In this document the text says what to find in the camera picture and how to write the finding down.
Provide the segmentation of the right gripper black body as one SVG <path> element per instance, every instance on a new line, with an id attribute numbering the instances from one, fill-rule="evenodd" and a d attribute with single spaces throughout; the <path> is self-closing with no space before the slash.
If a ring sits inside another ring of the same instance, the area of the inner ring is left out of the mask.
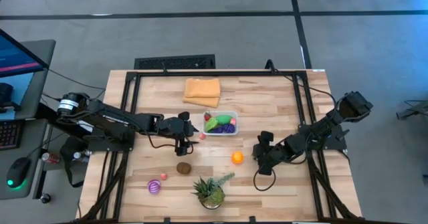
<path id="1" fill-rule="evenodd" d="M 259 143 L 263 147 L 262 157 L 257 161 L 259 166 L 258 173 L 261 175 L 270 176 L 273 172 L 273 168 L 281 163 L 282 158 L 284 157 L 284 149 L 281 144 L 276 144 L 274 146 L 267 146 Z"/>

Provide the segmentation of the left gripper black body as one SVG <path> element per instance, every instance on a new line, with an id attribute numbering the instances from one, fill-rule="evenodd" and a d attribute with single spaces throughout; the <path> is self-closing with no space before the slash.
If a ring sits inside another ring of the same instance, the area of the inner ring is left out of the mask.
<path id="1" fill-rule="evenodd" d="M 175 140 L 175 152 L 177 156 L 187 155 L 188 147 L 190 147 L 190 141 L 187 136 L 189 121 L 178 117 L 167 118 L 164 129 Z"/>

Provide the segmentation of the light green toy vegetable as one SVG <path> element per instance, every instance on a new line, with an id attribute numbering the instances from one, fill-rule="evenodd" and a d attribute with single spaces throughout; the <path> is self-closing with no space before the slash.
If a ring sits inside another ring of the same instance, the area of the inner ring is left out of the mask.
<path id="1" fill-rule="evenodd" d="M 211 117 L 205 122 L 205 132 L 208 132 L 218 126 L 218 120 L 215 117 Z"/>

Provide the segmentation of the brown toy kiwi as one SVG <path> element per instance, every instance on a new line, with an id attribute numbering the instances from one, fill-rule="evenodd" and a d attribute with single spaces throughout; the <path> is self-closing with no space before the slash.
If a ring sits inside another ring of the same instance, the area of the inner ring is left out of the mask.
<path id="1" fill-rule="evenodd" d="M 187 162 L 179 162 L 176 166 L 176 170 L 181 175 L 188 175 L 192 170 L 192 166 Z"/>

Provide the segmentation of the purple striped toy onion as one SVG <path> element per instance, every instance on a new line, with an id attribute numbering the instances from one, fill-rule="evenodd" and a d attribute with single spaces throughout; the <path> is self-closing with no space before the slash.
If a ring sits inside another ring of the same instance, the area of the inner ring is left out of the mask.
<path id="1" fill-rule="evenodd" d="M 161 189 L 161 182 L 157 179 L 153 179 L 148 182 L 146 187 L 150 194 L 156 195 Z"/>

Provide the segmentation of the clear plastic tupperware container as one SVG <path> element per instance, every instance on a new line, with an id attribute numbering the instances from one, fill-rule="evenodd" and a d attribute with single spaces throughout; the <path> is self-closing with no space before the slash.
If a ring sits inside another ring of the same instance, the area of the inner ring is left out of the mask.
<path id="1" fill-rule="evenodd" d="M 233 111 L 206 111 L 206 112 L 209 112 L 211 114 L 211 117 L 216 117 L 218 115 L 230 115 L 233 118 L 235 118 L 237 122 L 236 122 L 236 125 L 234 125 L 235 126 L 235 132 L 232 134 L 228 134 L 228 133 L 214 134 L 214 133 L 210 133 L 209 131 L 205 132 L 204 125 L 205 125 L 206 121 L 204 119 L 204 114 L 203 114 L 203 133 L 205 135 L 207 135 L 207 136 L 233 136 L 233 135 L 236 135 L 238 133 L 238 115 L 236 112 L 233 112 Z"/>

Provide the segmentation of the orange folded cloth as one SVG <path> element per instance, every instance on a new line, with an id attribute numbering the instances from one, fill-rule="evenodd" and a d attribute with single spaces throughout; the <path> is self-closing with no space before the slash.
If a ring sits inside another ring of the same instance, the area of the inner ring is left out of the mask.
<path id="1" fill-rule="evenodd" d="M 220 97 L 221 85 L 218 78 L 211 80 L 189 78 L 185 81 L 184 103 L 216 108 Z"/>

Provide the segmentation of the succulent plant in black pot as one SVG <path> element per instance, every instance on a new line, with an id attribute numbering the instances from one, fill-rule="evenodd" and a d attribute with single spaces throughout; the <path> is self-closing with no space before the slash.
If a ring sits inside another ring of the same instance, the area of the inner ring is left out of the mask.
<path id="1" fill-rule="evenodd" d="M 222 186 L 230 181 L 235 173 L 229 173 L 220 179 L 208 178 L 204 181 L 201 177 L 193 183 L 193 194 L 197 196 L 198 201 L 206 209 L 214 210 L 219 208 L 224 200 L 225 193 Z"/>

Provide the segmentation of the black floor vent grille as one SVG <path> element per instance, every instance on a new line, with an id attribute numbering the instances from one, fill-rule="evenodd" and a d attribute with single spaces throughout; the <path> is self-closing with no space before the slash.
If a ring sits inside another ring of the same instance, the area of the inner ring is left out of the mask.
<path id="1" fill-rule="evenodd" d="M 215 69 L 215 55 L 179 55 L 154 58 L 136 58 L 135 70 Z"/>

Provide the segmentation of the small white capped bottle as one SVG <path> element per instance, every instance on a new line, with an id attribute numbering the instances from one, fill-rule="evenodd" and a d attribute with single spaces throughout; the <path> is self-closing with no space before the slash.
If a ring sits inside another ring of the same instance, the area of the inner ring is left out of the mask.
<path id="1" fill-rule="evenodd" d="M 81 152 L 75 152 L 73 154 L 73 161 L 80 161 L 80 162 L 89 162 L 90 156 L 92 152 L 89 150 L 83 150 Z"/>

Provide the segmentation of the red soda can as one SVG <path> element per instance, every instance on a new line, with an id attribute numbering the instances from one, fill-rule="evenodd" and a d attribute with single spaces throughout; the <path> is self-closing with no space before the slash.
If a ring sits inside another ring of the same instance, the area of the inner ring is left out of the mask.
<path id="1" fill-rule="evenodd" d="M 43 162 L 50 164 L 59 164 L 61 161 L 61 157 L 59 155 L 50 152 L 43 153 L 41 159 Z"/>

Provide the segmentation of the grey floor stand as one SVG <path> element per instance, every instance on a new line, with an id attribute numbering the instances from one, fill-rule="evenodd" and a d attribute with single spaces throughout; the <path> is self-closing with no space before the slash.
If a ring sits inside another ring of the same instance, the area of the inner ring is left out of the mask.
<path id="1" fill-rule="evenodd" d="M 422 115 L 428 117 L 428 100 L 405 100 L 407 108 L 397 112 L 398 120 L 406 120 L 410 116 Z"/>

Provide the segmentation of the black keyboard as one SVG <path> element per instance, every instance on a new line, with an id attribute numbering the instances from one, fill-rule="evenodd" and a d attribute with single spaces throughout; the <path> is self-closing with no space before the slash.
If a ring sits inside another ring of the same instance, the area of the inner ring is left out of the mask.
<path id="1" fill-rule="evenodd" d="M 19 148 L 24 120 L 0 121 L 0 150 Z"/>

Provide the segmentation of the computer monitor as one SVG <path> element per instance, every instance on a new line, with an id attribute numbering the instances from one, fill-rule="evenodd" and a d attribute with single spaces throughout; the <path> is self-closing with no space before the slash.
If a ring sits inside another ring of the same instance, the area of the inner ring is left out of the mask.
<path id="1" fill-rule="evenodd" d="M 0 78 L 40 72 L 49 66 L 0 29 Z"/>

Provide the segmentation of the black aluminium table frame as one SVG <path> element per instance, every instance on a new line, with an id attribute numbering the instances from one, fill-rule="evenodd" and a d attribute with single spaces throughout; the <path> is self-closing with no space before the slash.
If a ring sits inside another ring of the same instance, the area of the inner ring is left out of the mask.
<path id="1" fill-rule="evenodd" d="M 315 221 L 318 216 L 314 203 L 312 182 L 303 157 L 295 164 L 282 163 L 275 167 L 274 177 L 256 174 L 257 163 L 251 152 L 261 131 L 272 132 L 281 140 L 297 131 L 302 122 L 321 119 L 332 109 L 326 74 L 318 70 L 303 70 L 299 83 L 308 83 L 310 90 L 294 86 L 290 79 L 273 76 L 268 70 L 173 70 L 164 75 L 158 70 L 142 73 L 139 83 L 131 83 L 138 93 L 137 112 L 160 112 L 166 117 L 188 111 L 192 123 L 201 128 L 205 108 L 182 101 L 187 78 L 219 78 L 221 82 L 220 110 L 238 114 L 238 133 L 235 136 L 209 136 L 196 142 L 192 154 L 180 158 L 171 143 L 160 137 L 137 136 L 128 158 L 119 221 L 123 223 L 248 222 L 256 221 Z M 241 164 L 233 164 L 231 155 L 241 151 Z M 191 164 L 188 175 L 180 175 L 176 166 L 185 161 Z M 206 209 L 193 194 L 193 183 L 235 173 L 222 189 L 223 204 L 214 210 Z M 149 193 L 150 180 L 160 181 L 160 191 Z"/>

